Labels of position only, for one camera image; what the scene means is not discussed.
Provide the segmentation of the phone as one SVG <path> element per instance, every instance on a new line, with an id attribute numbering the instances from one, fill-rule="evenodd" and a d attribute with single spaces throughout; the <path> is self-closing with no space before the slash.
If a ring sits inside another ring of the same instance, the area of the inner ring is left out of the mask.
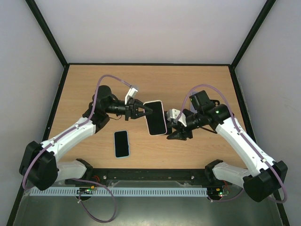
<path id="1" fill-rule="evenodd" d="M 116 158 L 126 158 L 130 155 L 128 132 L 126 130 L 114 133 L 114 148 Z"/>
<path id="2" fill-rule="evenodd" d="M 167 127 L 162 101 L 149 101 L 145 102 L 143 105 L 152 110 L 151 114 L 145 116 L 149 134 L 151 136 L 166 134 Z"/>

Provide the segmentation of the lilac phone case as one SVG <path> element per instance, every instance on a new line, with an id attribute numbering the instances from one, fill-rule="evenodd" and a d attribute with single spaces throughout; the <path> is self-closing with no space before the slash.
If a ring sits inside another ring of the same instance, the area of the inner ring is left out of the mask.
<path id="1" fill-rule="evenodd" d="M 191 101 L 191 98 L 190 98 L 190 111 L 193 112 L 193 113 L 197 113 L 197 110 L 194 108 L 194 105 Z"/>

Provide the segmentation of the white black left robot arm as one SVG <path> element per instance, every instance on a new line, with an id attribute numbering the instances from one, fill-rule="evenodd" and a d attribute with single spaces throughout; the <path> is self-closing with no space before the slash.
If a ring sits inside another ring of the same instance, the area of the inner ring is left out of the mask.
<path id="1" fill-rule="evenodd" d="M 131 87 L 125 100 L 112 94 L 109 86 L 101 85 L 95 91 L 92 102 L 80 119 L 65 131 L 41 143 L 30 142 L 26 148 L 19 168 L 23 176 L 22 187 L 27 190 L 26 182 L 43 191 L 59 180 L 82 178 L 88 167 L 82 160 L 59 163 L 59 160 L 75 145 L 96 134 L 109 122 L 109 114 L 123 115 L 125 120 L 138 119 L 152 114 L 134 96 L 137 89 Z"/>

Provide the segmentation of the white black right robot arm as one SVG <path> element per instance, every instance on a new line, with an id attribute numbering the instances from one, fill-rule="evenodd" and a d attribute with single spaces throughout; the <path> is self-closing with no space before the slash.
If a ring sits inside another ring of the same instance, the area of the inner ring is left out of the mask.
<path id="1" fill-rule="evenodd" d="M 223 137 L 246 165 L 243 169 L 215 160 L 205 167 L 208 183 L 230 182 L 241 187 L 255 202 L 270 197 L 283 186 L 287 165 L 267 155 L 244 131 L 227 105 L 209 99 L 204 90 L 189 96 L 189 99 L 195 113 L 187 109 L 167 111 L 168 126 L 175 129 L 167 138 L 191 139 L 193 130 L 210 126 L 210 131 Z"/>

